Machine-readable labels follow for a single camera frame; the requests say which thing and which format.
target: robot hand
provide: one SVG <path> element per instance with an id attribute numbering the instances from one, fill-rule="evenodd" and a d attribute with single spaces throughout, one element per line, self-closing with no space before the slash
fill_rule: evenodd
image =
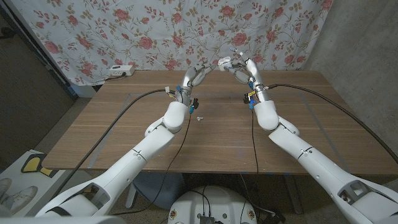
<path id="1" fill-rule="evenodd" d="M 238 53 L 241 56 L 240 60 L 232 61 L 233 67 L 244 67 L 248 73 L 254 77 L 259 83 L 262 83 L 261 76 L 259 73 L 259 69 L 257 68 L 256 63 L 251 60 L 245 53 L 239 51 L 238 49 L 231 47 L 231 51 Z"/>
<path id="2" fill-rule="evenodd" d="M 185 73 L 180 89 L 178 90 L 180 94 L 176 95 L 178 102 L 185 104 L 185 106 L 190 106 L 192 104 L 192 100 L 190 99 L 192 88 L 200 85 L 206 75 L 215 68 L 216 65 L 207 63 L 207 60 L 203 60 L 195 66 L 190 67 Z"/>
<path id="3" fill-rule="evenodd" d="M 256 63 L 251 60 L 245 53 L 239 51 L 236 48 L 231 47 L 231 51 L 238 52 L 241 58 L 239 60 L 231 60 L 231 57 L 225 57 L 218 61 L 218 67 L 221 71 L 227 70 L 229 73 L 233 74 L 238 82 L 242 84 L 248 84 L 251 90 L 254 90 L 256 94 L 256 99 L 259 102 L 269 101 L 267 94 L 267 89 L 262 82 L 259 69 Z M 249 75 L 236 70 L 235 68 L 243 67 L 248 71 Z"/>
<path id="4" fill-rule="evenodd" d="M 197 63 L 187 70 L 182 80 L 181 87 L 183 89 L 191 89 L 193 86 L 200 85 L 205 79 L 205 76 L 215 68 L 216 65 L 207 63 L 207 59 Z"/>

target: shoe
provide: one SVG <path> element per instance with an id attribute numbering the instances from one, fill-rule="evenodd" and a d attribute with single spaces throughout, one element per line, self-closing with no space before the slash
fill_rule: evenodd
<path id="1" fill-rule="evenodd" d="M 14 199 L 11 207 L 11 213 L 15 214 L 23 209 L 30 201 L 35 197 L 38 188 L 36 186 L 30 186 L 24 190 L 21 190 L 19 193 L 10 196 Z"/>
<path id="2" fill-rule="evenodd" d="M 0 203 L 3 195 L 6 193 L 8 188 L 11 186 L 12 180 L 10 178 L 3 178 L 0 180 Z"/>

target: gray wall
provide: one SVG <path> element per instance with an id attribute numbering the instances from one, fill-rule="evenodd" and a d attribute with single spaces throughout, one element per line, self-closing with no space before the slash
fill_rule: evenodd
<path id="1" fill-rule="evenodd" d="M 398 1 L 335 0 L 304 70 L 322 72 L 398 154 Z"/>

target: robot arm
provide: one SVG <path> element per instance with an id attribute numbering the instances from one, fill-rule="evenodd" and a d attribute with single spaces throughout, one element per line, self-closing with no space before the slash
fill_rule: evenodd
<path id="1" fill-rule="evenodd" d="M 248 84 L 254 90 L 250 94 L 255 95 L 258 101 L 254 111 L 260 127 L 272 131 L 269 138 L 305 168 L 326 190 L 345 217 L 351 223 L 377 223 L 397 213 L 397 192 L 347 173 L 301 139 L 300 132 L 292 123 L 277 115 L 275 104 L 266 93 L 267 88 L 262 83 L 256 64 L 244 53 L 239 54 L 246 64 L 245 69 L 251 75 L 248 77 Z M 229 57 L 220 61 L 219 66 L 232 73 L 239 82 L 245 83 L 242 81 L 246 79 L 246 74 L 234 69 L 240 67 L 242 61 L 231 62 Z M 254 98 L 249 101 L 250 104 L 256 103 Z"/>
<path id="2" fill-rule="evenodd" d="M 215 66 L 196 65 L 184 76 L 176 94 L 177 101 L 171 102 L 165 115 L 152 123 L 145 138 L 126 153 L 99 177 L 72 187 L 44 206 L 37 217 L 90 217 L 107 215 L 123 190 L 134 180 L 144 166 L 158 153 L 168 148 L 174 133 L 181 130 L 188 108 L 197 101 L 190 98 L 193 86 L 203 81 L 205 75 Z"/>

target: floral curtain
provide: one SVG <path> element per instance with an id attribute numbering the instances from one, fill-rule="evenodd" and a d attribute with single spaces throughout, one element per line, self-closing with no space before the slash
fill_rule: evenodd
<path id="1" fill-rule="evenodd" d="M 186 70 L 237 47 L 261 70 L 298 70 L 333 0 L 15 0 L 76 85 L 99 85 L 112 65 Z"/>

